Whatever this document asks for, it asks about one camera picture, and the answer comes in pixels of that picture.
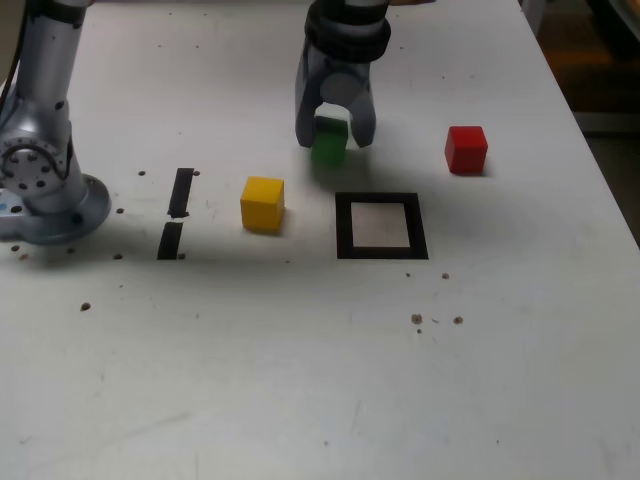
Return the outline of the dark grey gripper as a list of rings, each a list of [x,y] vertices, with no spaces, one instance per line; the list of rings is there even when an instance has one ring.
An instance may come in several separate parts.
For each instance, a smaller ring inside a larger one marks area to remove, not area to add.
[[[370,65],[337,60],[313,45],[305,45],[295,84],[295,134],[301,147],[311,148],[314,143],[315,112],[323,102],[349,112],[351,133],[360,148],[373,143],[376,113]]]

